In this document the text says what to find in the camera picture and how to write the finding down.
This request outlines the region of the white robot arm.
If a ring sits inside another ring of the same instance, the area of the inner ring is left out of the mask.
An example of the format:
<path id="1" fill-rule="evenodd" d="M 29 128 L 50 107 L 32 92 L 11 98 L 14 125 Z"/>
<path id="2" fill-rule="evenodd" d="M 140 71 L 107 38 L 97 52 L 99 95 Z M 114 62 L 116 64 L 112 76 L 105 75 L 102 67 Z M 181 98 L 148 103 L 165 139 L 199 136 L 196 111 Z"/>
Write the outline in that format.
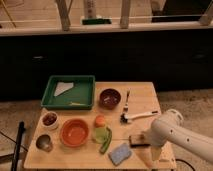
<path id="1" fill-rule="evenodd" d="M 153 147 L 162 147 L 167 141 L 172 142 L 213 164 L 213 138 L 184 128 L 183 121 L 179 111 L 165 111 L 153 120 L 145 132 L 146 140 Z"/>

